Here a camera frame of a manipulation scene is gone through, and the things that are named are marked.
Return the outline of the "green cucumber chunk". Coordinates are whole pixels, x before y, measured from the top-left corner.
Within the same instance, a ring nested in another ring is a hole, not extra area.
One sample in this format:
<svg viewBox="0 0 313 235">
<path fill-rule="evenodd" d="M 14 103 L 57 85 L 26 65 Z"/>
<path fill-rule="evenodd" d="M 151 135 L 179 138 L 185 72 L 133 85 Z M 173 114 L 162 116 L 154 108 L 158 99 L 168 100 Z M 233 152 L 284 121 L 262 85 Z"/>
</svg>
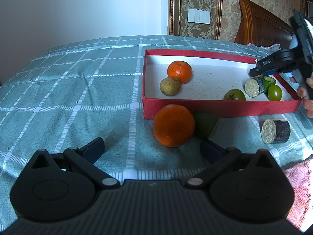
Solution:
<svg viewBox="0 0 313 235">
<path fill-rule="evenodd" d="M 267 94 L 268 88 L 273 84 L 276 84 L 276 79 L 270 76 L 264 76 L 263 77 L 263 83 L 264 83 L 264 93 Z"/>
<path fill-rule="evenodd" d="M 198 139 L 210 139 L 215 133 L 220 118 L 209 112 L 195 112 L 194 137 Z"/>
</svg>

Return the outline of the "green tomato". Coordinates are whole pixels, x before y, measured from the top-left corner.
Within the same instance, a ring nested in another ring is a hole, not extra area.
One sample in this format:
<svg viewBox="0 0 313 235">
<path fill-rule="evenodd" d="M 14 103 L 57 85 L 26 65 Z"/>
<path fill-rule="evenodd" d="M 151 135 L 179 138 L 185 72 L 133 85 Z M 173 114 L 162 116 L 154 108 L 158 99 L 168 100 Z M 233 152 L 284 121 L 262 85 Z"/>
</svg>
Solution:
<svg viewBox="0 0 313 235">
<path fill-rule="evenodd" d="M 267 90 L 267 97 L 270 101 L 280 101 L 282 99 L 282 90 L 278 85 L 271 84 Z"/>
<path fill-rule="evenodd" d="M 239 89 L 231 89 L 229 90 L 223 97 L 224 100 L 237 100 L 237 101 L 245 101 L 245 94 Z"/>
</svg>

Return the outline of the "large orange tangerine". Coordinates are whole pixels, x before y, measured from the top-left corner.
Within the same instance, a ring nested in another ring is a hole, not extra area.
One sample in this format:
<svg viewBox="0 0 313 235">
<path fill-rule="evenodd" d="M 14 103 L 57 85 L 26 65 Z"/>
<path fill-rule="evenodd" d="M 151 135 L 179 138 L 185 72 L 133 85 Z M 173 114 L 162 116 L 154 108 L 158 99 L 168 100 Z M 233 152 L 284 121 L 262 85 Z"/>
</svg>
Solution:
<svg viewBox="0 0 313 235">
<path fill-rule="evenodd" d="M 166 105 L 153 119 L 153 135 L 167 147 L 184 145 L 192 137 L 194 129 L 193 115 L 181 105 Z"/>
</svg>

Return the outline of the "brown longan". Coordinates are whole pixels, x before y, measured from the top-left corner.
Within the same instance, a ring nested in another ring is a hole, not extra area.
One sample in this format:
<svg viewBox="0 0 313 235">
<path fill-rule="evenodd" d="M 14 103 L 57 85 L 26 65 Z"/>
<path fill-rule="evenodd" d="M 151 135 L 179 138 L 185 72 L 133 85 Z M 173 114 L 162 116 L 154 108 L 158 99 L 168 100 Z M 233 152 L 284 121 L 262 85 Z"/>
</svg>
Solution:
<svg viewBox="0 0 313 235">
<path fill-rule="evenodd" d="M 164 78 L 160 83 L 160 90 L 166 96 L 175 96 L 180 89 L 181 84 L 177 79 Z"/>
</svg>

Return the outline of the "small orange tangerine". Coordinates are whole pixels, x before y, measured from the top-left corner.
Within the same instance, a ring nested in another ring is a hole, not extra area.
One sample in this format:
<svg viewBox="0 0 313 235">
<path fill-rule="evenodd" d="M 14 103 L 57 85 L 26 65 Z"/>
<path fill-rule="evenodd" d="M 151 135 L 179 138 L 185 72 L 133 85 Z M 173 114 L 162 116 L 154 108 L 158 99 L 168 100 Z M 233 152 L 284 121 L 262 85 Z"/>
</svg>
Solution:
<svg viewBox="0 0 313 235">
<path fill-rule="evenodd" d="M 185 84 L 192 79 L 192 67 L 185 61 L 173 61 L 167 68 L 167 74 L 169 78 Z"/>
</svg>

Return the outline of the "teal plaid bedsheet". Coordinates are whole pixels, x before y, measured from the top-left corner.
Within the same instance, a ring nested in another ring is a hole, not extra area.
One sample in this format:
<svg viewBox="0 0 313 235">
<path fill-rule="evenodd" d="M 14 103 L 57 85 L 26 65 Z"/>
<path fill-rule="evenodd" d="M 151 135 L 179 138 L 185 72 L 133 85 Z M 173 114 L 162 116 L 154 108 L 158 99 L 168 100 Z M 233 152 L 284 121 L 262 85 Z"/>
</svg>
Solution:
<svg viewBox="0 0 313 235">
<path fill-rule="evenodd" d="M 97 167 L 118 180 L 186 179 L 207 167 L 196 139 L 167 148 L 143 117 L 147 49 L 185 49 L 262 58 L 273 49 L 174 36 L 87 40 L 32 59 L 1 87 L 1 229 L 16 220 L 10 190 L 38 149 L 59 153 L 103 138 Z"/>
</svg>

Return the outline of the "red shallow cardboard tray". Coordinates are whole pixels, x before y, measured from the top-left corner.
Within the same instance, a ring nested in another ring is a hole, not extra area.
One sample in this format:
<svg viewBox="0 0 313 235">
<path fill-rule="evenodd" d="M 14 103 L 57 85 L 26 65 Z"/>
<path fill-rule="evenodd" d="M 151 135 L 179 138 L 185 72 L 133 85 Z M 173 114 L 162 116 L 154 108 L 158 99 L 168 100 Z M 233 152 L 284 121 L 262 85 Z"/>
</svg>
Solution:
<svg viewBox="0 0 313 235">
<path fill-rule="evenodd" d="M 192 67 L 192 79 L 183 84 L 179 93 L 169 97 L 160 90 L 173 61 L 185 61 Z M 222 118 L 273 115 L 296 112 L 301 99 L 279 74 L 274 75 L 282 90 L 280 101 L 270 101 L 265 94 L 245 101 L 226 101 L 232 89 L 244 89 L 248 72 L 254 67 L 253 57 L 196 50 L 147 49 L 143 63 L 143 116 L 153 119 L 164 106 L 175 104 L 189 111 L 205 111 Z"/>
</svg>

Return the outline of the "pink towel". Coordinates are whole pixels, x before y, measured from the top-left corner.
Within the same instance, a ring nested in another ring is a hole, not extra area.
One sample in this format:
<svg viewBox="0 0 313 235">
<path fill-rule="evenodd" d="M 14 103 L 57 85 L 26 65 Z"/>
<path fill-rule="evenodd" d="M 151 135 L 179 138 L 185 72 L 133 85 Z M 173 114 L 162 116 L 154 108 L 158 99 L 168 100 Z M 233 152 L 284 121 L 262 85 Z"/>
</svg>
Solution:
<svg viewBox="0 0 313 235">
<path fill-rule="evenodd" d="M 312 155 L 284 165 L 283 171 L 294 190 L 294 203 L 287 220 L 306 232 L 312 226 Z"/>
</svg>

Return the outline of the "white wall switch panel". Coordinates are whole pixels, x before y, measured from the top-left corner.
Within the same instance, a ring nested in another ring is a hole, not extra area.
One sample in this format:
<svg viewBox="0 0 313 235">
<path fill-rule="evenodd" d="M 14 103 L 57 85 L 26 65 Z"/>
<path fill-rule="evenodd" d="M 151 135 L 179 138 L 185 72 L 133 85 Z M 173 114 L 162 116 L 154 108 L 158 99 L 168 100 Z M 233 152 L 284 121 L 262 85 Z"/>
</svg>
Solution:
<svg viewBox="0 0 313 235">
<path fill-rule="evenodd" d="M 210 24 L 211 13 L 209 11 L 188 9 L 187 21 L 191 23 Z"/>
</svg>

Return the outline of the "gold picture frame moulding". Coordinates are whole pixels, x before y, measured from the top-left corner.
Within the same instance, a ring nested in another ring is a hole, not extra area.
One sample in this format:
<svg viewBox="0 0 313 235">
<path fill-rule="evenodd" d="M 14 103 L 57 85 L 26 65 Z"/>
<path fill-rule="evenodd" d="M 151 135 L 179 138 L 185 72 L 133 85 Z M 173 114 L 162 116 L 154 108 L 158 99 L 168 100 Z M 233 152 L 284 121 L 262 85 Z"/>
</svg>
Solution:
<svg viewBox="0 0 313 235">
<path fill-rule="evenodd" d="M 168 0 L 168 34 L 218 40 L 220 36 L 223 0 Z M 187 21 L 188 9 L 209 11 L 210 24 Z"/>
</svg>

